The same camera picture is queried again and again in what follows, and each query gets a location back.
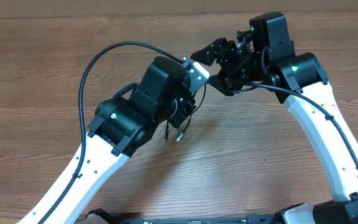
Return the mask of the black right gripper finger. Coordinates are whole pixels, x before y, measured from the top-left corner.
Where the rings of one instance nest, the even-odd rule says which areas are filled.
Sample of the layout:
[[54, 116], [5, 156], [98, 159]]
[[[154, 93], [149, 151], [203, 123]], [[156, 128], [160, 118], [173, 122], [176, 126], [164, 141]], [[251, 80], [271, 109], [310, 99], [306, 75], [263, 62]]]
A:
[[227, 50], [226, 38], [216, 39], [205, 48], [191, 54], [190, 58], [196, 62], [211, 66], [214, 61], [220, 61]]
[[220, 70], [216, 75], [210, 76], [208, 84], [225, 96], [233, 96], [234, 92], [238, 90], [235, 79], [229, 76], [224, 70]]

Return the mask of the black USB cable thick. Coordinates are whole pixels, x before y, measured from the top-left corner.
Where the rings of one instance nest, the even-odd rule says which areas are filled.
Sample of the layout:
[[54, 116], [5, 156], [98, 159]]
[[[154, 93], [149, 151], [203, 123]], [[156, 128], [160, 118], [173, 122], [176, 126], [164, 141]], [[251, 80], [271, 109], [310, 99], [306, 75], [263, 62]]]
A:
[[186, 126], [183, 129], [181, 127], [177, 128], [177, 131], [178, 131], [177, 142], [179, 142], [182, 139], [182, 137], [186, 133], [190, 123], [191, 123], [191, 116], [188, 117], [188, 122], [187, 122]]

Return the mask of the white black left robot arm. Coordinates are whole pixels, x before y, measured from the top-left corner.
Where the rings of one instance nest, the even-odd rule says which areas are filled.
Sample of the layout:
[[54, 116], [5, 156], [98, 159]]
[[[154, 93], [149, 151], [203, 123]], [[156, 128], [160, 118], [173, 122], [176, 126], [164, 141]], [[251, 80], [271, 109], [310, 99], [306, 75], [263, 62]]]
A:
[[195, 110], [209, 72], [198, 62], [155, 57], [140, 83], [99, 104], [86, 140], [21, 223], [74, 223], [101, 186], [168, 121], [179, 129]]

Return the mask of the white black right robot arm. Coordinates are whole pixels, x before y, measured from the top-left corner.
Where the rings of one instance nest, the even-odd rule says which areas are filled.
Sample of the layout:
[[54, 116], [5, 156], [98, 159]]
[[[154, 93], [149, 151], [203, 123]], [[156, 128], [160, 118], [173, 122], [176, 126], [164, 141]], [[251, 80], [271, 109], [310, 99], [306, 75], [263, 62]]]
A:
[[192, 54], [205, 65], [218, 63], [209, 79], [227, 96], [264, 88], [298, 121], [324, 170], [332, 199], [299, 203], [265, 218], [267, 223], [358, 223], [358, 143], [345, 122], [318, 58], [297, 55], [281, 12], [250, 20], [236, 41], [217, 39]]

